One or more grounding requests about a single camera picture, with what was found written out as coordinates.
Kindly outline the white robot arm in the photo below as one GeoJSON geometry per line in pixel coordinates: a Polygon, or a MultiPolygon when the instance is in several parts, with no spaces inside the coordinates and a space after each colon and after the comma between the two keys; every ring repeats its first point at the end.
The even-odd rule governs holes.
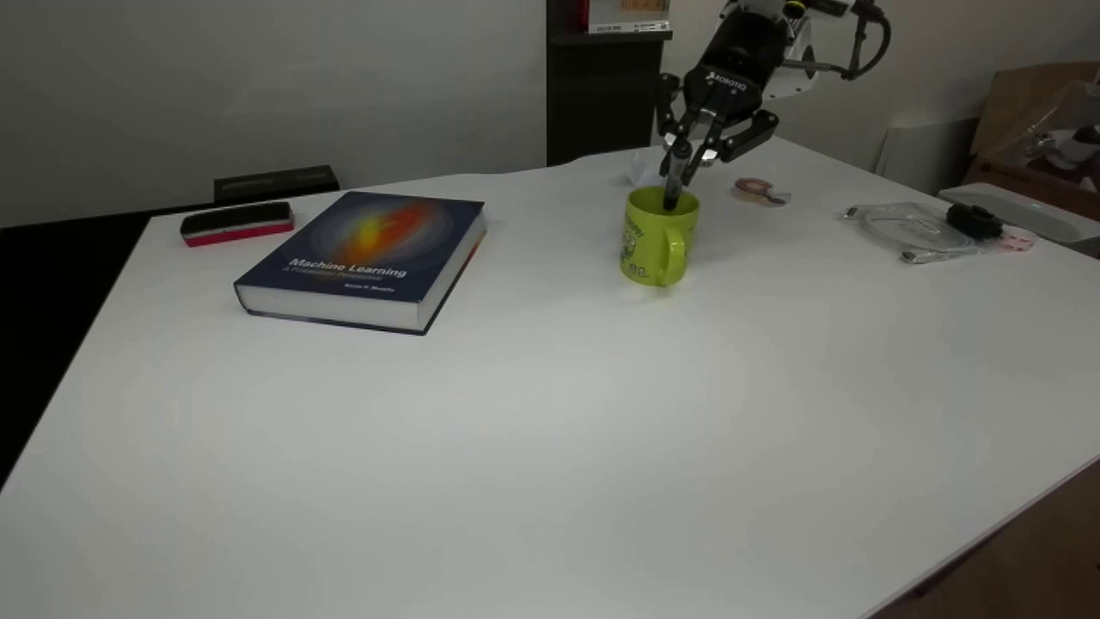
{"type": "Polygon", "coordinates": [[[781,123],[776,101],[808,94],[821,77],[863,78],[890,39],[876,0],[726,0],[697,63],[661,77],[661,173],[688,184],[702,166],[760,149],[781,123]]]}

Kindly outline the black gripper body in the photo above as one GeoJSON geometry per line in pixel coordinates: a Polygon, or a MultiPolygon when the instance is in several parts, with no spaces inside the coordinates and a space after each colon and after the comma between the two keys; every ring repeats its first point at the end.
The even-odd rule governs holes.
{"type": "Polygon", "coordinates": [[[733,11],[688,74],[688,108],[713,117],[745,117],[801,91],[792,70],[796,32],[784,19],[733,11]]]}

